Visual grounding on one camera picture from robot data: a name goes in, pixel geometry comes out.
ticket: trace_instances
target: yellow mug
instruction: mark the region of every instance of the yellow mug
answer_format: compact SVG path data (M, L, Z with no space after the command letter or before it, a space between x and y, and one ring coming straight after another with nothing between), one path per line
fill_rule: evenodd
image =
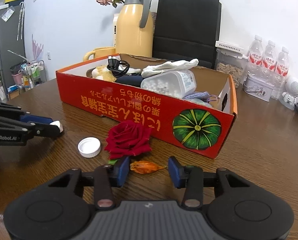
M87 52L83 57L83 61L89 60L90 56L93 55L93 58L103 57L107 55L112 55L116 53L115 47L101 47L93 49L93 51Z

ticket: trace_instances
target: dried orange flower petal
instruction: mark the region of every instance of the dried orange flower petal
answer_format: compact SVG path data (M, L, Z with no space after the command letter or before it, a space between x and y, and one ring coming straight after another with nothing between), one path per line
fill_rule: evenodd
M148 162L148 161L138 161L138 162L133 162L130 164L130 169L132 171L135 171L139 174L148 174L148 173L153 173L157 170L162 170L166 168L167 166L159 166L156 163Z

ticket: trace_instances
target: gray thermos handle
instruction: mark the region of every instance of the gray thermos handle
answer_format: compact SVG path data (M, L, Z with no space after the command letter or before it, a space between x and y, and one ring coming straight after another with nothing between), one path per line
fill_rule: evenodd
M149 16L149 10L150 10L150 0L143 0L143 1L144 1L144 7L142 9L142 16L139 22L140 28L146 27L148 16Z

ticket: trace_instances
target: sunflower seeds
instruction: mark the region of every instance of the sunflower seeds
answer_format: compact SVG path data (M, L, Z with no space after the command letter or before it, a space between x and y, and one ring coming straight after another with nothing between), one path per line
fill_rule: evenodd
M230 74L233 78L234 86L236 88L239 87L240 80L243 74L243 70L241 68L220 62L217 64L217 71Z

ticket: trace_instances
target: bottle cap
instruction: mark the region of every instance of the bottle cap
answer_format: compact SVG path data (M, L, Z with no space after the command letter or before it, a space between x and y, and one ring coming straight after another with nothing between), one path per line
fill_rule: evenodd
M100 141L94 137L82 139L78 144L80 154L85 158L92 158L101 151Z
M289 50L286 47L282 47L282 51L289 53Z
M276 43L273 42L273 41L268 41L268 44L269 44L269 45L272 45L272 46L275 46L275 45L276 45Z
M257 39L257 40L262 41L262 37L260 37L260 36L258 36L258 35L255 35L254 38Z

